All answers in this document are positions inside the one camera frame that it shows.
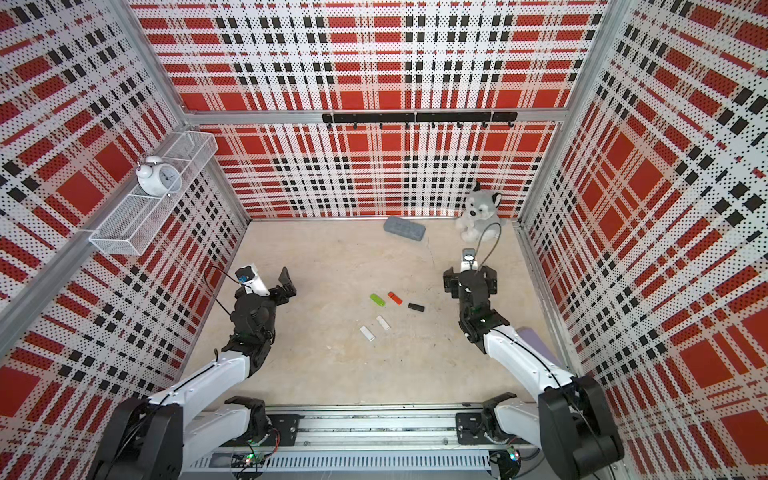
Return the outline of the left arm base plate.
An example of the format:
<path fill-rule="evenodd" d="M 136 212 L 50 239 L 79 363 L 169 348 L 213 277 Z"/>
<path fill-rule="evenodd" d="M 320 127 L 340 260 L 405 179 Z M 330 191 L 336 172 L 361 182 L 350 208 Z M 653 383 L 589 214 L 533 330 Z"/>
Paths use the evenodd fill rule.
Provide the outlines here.
<path fill-rule="evenodd" d="M 240 439 L 253 447 L 292 447 L 296 443 L 303 416 L 297 414 L 269 415 L 268 424 L 256 432 L 246 432 Z"/>

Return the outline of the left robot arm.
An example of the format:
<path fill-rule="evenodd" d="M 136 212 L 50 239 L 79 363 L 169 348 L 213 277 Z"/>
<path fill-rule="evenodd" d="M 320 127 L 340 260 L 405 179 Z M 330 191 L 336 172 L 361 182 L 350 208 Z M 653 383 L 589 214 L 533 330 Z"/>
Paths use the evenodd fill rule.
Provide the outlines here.
<path fill-rule="evenodd" d="M 268 288 L 257 269 L 237 270 L 239 285 L 229 315 L 233 332 L 213 359 L 145 399 L 127 399 L 113 412 L 92 460 L 90 479 L 177 479 L 185 469 L 232 440 L 277 440 L 279 430 L 263 400 L 234 396 L 208 407 L 265 364 L 276 340 L 279 306 L 297 290 L 288 269 Z"/>

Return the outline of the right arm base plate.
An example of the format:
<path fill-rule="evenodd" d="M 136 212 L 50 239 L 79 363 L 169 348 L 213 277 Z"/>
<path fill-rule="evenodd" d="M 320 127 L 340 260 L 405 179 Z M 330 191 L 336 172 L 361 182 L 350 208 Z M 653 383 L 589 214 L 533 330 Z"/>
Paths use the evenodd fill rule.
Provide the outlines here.
<path fill-rule="evenodd" d="M 527 411 L 502 409 L 491 413 L 458 413 L 455 420 L 460 445 L 527 444 L 541 447 L 539 419 Z"/>

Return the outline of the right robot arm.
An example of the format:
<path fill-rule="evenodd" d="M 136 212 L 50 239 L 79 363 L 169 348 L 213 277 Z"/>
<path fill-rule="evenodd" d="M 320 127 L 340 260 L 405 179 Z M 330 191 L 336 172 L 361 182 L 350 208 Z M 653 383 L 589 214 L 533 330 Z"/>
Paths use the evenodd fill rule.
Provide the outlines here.
<path fill-rule="evenodd" d="M 502 365 L 532 397 L 529 403 L 513 394 L 485 401 L 480 435 L 504 446 L 521 439 L 537 447 L 560 479 L 583 479 L 624 458 L 624 444 L 601 385 L 558 366 L 493 309 L 495 270 L 448 269 L 443 286 L 459 302 L 459 326 L 467 340 Z"/>

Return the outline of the red usb drive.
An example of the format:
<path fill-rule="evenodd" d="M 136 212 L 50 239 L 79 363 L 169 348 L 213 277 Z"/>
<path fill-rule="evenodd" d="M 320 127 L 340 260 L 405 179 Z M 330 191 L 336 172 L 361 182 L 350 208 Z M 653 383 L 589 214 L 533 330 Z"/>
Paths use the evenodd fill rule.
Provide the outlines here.
<path fill-rule="evenodd" d="M 394 292 L 391 292 L 391 291 L 388 292 L 388 297 L 397 305 L 403 304 L 403 300 L 399 296 L 397 296 Z"/>

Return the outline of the green usb drive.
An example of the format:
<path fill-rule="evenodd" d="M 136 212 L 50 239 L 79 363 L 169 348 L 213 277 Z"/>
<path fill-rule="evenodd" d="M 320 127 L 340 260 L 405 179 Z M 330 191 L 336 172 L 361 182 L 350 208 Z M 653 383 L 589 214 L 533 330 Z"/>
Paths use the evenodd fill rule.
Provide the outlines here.
<path fill-rule="evenodd" d="M 379 297 L 377 294 L 371 294 L 369 298 L 378 306 L 384 307 L 386 305 L 386 302 Z"/>

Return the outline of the white usb drive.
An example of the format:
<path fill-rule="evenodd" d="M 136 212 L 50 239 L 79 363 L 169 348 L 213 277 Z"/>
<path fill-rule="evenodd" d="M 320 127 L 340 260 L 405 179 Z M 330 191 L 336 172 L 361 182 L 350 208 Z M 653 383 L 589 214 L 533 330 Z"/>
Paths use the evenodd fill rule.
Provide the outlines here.
<path fill-rule="evenodd" d="M 362 326 L 360 332 L 369 342 L 373 342 L 376 339 L 375 335 L 366 326 Z"/>
<path fill-rule="evenodd" d="M 380 326 L 381 326 L 381 327 L 382 327 L 382 328 L 383 328 L 385 331 L 390 331 L 390 330 L 391 330 L 391 327 L 390 327 L 390 325 L 388 324 L 388 322 L 387 322 L 387 321 L 386 321 L 386 320 L 385 320 L 385 319 L 384 319 L 382 316 L 377 316 L 377 317 L 376 317 L 376 320 L 377 320 L 377 322 L 379 323 L 379 325 L 380 325 Z"/>

